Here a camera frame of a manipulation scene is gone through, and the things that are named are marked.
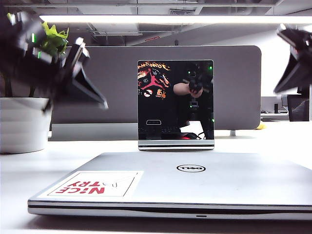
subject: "ceiling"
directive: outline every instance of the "ceiling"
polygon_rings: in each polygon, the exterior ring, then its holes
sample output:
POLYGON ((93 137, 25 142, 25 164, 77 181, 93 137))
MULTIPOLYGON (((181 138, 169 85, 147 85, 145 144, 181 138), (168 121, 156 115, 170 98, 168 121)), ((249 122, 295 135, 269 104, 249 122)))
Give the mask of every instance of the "ceiling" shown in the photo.
MULTIPOLYGON (((312 0, 3 0, 8 12, 27 11, 36 15, 305 15, 312 16, 312 0)), ((183 45, 202 44, 200 37, 218 41, 257 32, 277 25, 160 25, 155 24, 57 24, 69 27, 69 42, 84 37, 87 45, 183 45)))

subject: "white wall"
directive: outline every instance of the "white wall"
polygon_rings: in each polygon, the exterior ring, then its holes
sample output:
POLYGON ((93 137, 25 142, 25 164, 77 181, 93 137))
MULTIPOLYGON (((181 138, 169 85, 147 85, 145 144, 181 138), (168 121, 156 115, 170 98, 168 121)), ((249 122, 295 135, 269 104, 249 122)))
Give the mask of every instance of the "white wall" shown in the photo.
MULTIPOLYGON (((258 46, 262 52, 261 96, 276 96, 273 90, 288 64, 290 46, 276 34, 275 30, 222 40, 209 45, 258 46)), ((296 89, 287 92, 287 94, 295 93, 296 89)))

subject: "white pot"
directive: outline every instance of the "white pot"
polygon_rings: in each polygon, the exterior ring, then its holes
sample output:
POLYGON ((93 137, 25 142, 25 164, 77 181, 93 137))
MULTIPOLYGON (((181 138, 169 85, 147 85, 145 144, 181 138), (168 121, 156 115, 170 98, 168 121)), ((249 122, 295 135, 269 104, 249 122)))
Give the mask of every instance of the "white pot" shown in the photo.
POLYGON ((48 142, 52 111, 47 98, 0 97, 0 153, 42 150, 48 142))

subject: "graphic t-shirt print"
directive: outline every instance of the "graphic t-shirt print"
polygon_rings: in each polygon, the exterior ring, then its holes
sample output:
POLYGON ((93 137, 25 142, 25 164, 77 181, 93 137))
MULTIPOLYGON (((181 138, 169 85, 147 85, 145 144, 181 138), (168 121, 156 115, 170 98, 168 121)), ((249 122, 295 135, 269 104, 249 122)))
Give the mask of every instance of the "graphic t-shirt print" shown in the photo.
POLYGON ((142 62, 138 65, 138 94, 146 98, 156 97, 164 100, 171 86, 170 66, 161 62, 142 62))

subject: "black t-shirt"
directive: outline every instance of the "black t-shirt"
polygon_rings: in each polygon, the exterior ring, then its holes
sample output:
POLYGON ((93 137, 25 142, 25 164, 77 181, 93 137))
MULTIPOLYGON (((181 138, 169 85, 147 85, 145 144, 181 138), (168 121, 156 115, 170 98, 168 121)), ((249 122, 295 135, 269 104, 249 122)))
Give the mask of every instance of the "black t-shirt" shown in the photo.
POLYGON ((159 119, 162 126, 177 126, 177 103, 173 87, 182 82, 172 61, 139 61, 137 66, 138 124, 159 119))

